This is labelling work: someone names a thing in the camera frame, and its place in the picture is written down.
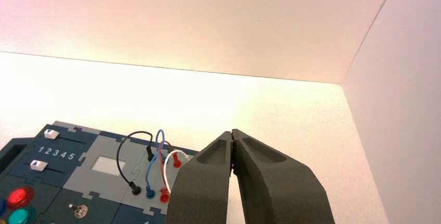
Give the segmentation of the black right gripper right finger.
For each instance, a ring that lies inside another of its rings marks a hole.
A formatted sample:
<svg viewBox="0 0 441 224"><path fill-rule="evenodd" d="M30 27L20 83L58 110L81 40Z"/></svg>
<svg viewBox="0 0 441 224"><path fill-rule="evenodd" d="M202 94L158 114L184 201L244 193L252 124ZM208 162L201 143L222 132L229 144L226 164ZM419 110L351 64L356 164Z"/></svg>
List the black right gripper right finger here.
<svg viewBox="0 0 441 224"><path fill-rule="evenodd" d="M305 164L233 129L234 166L246 223L334 223L326 191Z"/></svg>

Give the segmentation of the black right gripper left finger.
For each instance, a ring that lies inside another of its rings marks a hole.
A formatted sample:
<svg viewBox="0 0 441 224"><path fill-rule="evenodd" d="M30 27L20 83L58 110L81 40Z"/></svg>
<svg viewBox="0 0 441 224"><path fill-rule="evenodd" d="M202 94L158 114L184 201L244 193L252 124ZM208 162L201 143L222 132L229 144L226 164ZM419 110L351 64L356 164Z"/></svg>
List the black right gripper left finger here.
<svg viewBox="0 0 441 224"><path fill-rule="evenodd" d="M165 223L226 223L232 146L225 131L183 165Z"/></svg>

